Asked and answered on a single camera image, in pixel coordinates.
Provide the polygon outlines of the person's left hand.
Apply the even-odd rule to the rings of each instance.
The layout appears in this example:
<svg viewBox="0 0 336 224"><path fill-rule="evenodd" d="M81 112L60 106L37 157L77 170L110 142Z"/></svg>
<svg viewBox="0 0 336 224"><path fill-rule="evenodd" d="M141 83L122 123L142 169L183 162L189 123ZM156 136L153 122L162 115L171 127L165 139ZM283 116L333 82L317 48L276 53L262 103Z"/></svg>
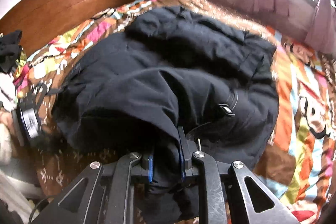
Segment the person's left hand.
<svg viewBox="0 0 336 224"><path fill-rule="evenodd" d="M1 108L1 140L9 140L9 135L15 140L18 139L12 114Z"/></svg>

